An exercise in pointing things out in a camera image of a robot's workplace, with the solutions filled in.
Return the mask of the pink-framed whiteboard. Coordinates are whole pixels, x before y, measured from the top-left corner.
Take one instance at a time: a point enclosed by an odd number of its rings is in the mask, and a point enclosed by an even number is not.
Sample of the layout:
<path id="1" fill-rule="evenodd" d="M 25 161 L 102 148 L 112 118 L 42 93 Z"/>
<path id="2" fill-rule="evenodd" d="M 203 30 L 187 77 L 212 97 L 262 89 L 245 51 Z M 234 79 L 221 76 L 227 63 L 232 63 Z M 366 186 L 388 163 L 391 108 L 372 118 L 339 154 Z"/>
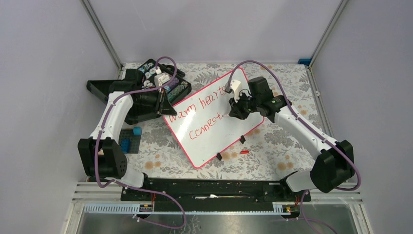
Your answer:
<path id="1" fill-rule="evenodd" d="M 264 122 L 252 113 L 245 120 L 223 117 L 229 114 L 233 94 L 225 92 L 229 78 L 239 80 L 247 88 L 242 68 L 228 72 L 212 83 L 174 105 L 175 116 L 164 116 L 165 123 L 194 168 L 201 168 L 218 153 L 241 139 Z"/>

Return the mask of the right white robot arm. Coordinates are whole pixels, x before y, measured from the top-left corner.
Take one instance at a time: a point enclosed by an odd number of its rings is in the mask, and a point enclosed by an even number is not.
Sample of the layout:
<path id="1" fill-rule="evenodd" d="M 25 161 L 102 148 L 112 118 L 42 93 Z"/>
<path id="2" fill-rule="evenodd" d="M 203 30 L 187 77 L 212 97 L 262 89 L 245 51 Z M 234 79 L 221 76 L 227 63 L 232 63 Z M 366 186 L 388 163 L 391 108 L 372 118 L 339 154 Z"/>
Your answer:
<path id="1" fill-rule="evenodd" d="M 281 198 L 291 201 L 300 191 L 312 189 L 328 193 L 355 175 L 353 147 L 348 141 L 338 142 L 317 129 L 283 95 L 274 96 L 265 78 L 253 78 L 247 84 L 247 93 L 243 93 L 240 81 L 228 82 L 227 90 L 233 94 L 229 116 L 244 120 L 250 113 L 259 113 L 292 135 L 315 160 L 312 169 L 280 181 Z"/>

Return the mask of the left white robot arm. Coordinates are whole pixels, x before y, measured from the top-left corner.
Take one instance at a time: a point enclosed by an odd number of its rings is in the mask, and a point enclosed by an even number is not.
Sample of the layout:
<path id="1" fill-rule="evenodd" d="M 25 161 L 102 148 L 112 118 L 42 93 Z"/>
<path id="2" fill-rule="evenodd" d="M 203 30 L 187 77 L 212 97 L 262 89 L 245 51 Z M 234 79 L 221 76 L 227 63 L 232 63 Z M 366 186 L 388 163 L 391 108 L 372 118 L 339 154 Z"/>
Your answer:
<path id="1" fill-rule="evenodd" d="M 144 183 L 145 174 L 128 166 L 118 140 L 123 123 L 136 103 L 153 108 L 157 114 L 162 112 L 163 105 L 170 104 L 165 87 L 170 86 L 176 75 L 173 73 L 167 82 L 150 89 L 139 89 L 136 82 L 127 79 L 112 82 L 99 124 L 88 138 L 80 139 L 77 145 L 86 175 L 95 177 L 99 187 L 106 187 L 100 182 L 106 179 L 109 183 L 131 188 L 139 200 L 149 198 L 151 188 Z"/>

